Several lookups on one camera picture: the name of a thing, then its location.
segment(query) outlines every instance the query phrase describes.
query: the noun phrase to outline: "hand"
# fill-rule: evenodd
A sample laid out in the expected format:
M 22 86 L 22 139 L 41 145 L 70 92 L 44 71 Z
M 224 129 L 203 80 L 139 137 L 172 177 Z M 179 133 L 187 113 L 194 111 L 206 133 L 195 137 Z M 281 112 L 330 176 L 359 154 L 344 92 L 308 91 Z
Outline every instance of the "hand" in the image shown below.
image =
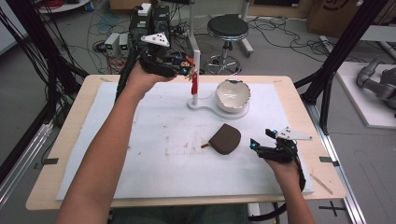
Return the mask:
M 172 78 L 149 74 L 143 70 L 140 63 L 136 63 L 128 77 L 125 91 L 133 91 L 139 94 L 140 99 L 142 99 L 145 93 L 151 90 L 155 83 L 170 80 L 172 80 Z
M 265 161 L 273 169 L 276 181 L 279 183 L 281 188 L 294 185 L 299 188 L 300 175 L 294 161 L 289 163 L 279 163 L 277 161 L 269 160 Z

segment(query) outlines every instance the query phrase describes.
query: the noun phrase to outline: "stool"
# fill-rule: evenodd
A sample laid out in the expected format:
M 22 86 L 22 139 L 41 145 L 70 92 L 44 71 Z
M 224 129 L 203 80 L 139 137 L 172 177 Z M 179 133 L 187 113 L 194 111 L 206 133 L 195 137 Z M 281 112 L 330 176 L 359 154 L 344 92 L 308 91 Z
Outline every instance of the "stool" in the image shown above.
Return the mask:
M 206 69 L 220 75 L 237 75 L 242 71 L 241 64 L 234 57 L 228 55 L 228 50 L 233 49 L 232 41 L 242 40 L 248 35 L 248 24 L 236 15 L 224 15 L 211 19 L 207 23 L 207 31 L 218 39 L 225 40 L 221 55 L 210 57 L 206 62 Z

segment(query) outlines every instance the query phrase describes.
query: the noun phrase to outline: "floor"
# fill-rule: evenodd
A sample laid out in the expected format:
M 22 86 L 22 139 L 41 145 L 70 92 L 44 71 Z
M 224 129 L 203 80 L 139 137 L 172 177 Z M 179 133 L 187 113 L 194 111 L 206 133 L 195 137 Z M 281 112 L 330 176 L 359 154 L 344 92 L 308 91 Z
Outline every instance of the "floor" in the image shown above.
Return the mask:
M 106 23 L 117 24 L 111 26 L 112 32 L 122 32 L 129 24 L 129 15 L 113 14 L 107 9 L 107 4 L 102 4 L 94 12 L 77 9 L 57 14 L 56 20 L 76 61 L 90 74 L 108 73 L 106 59 L 102 55 L 89 53 L 86 49 L 92 50 L 92 44 L 106 39 L 109 31 L 109 26 L 104 26 Z M 219 53 L 222 47 L 221 41 L 206 35 L 205 23 L 208 20 L 209 17 L 195 20 L 202 62 L 210 55 Z M 250 29 L 247 39 L 254 48 L 254 53 L 249 58 L 246 57 L 239 44 L 234 44 L 231 52 L 243 65 L 241 75 L 289 76 L 297 81 L 317 71 L 326 59 L 325 55 L 318 55 L 317 50 L 314 52 L 310 48 L 294 48 L 301 52 L 298 53 L 291 48 L 275 46 L 289 46 L 296 35 L 286 34 L 280 29 L 272 30 L 271 25 L 273 27 L 274 23 L 279 25 L 285 22 L 286 29 L 299 36 L 297 42 L 301 45 L 308 41 L 318 41 L 318 35 L 309 34 L 305 30 L 305 21 L 258 22 L 266 27 L 266 31 L 261 33 Z M 336 39 L 330 38 L 330 41 L 335 43 Z M 187 42 L 180 42 L 188 48 Z M 379 56 L 385 63 L 395 63 L 374 42 L 361 41 L 350 56 L 348 60 L 352 62 L 370 62 Z M 18 47 L 10 49 L 0 57 L 0 162 L 5 160 L 45 104 L 44 88 L 44 84 Z M 56 211 L 33 212 L 26 210 L 24 205 L 40 173 L 34 166 L 50 147 L 57 132 L 59 128 L 54 129 L 30 169 L 4 206 L 0 207 L 0 223 L 51 223 L 55 219 Z M 392 174 L 395 171 L 393 164 L 396 159 L 396 131 L 366 128 L 337 78 L 333 81 L 329 133 L 365 221 L 396 223 L 396 175 Z M 309 202 L 309 205 L 318 223 L 350 223 L 341 201 L 317 201 Z M 271 204 L 261 204 L 262 213 L 271 209 Z

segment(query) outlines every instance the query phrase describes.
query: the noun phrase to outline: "white base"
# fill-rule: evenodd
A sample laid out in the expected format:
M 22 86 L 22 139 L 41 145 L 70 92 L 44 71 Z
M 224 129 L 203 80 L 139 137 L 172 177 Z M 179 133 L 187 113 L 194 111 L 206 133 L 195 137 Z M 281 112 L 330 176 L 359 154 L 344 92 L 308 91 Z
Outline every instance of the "white base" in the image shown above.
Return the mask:
M 224 118 L 224 119 L 240 119 L 244 117 L 248 113 L 248 104 L 243 108 L 242 111 L 237 112 L 237 113 L 229 113 L 224 110 L 222 110 L 218 105 L 216 105 L 216 97 L 215 94 L 211 94 L 209 97 L 205 99 L 198 99 L 197 104 L 192 103 L 192 99 L 188 101 L 189 109 L 191 110 L 199 110 L 199 109 L 205 109 L 205 110 L 210 110 L 217 116 Z

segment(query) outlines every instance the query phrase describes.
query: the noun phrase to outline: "bowl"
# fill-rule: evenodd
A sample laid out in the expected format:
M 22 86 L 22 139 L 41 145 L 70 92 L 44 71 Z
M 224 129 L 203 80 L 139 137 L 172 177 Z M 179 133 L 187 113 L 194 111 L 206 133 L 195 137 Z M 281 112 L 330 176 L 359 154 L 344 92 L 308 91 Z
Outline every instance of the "bowl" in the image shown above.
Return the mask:
M 249 100 L 250 88 L 242 80 L 227 79 L 216 88 L 216 104 L 226 112 L 241 112 Z

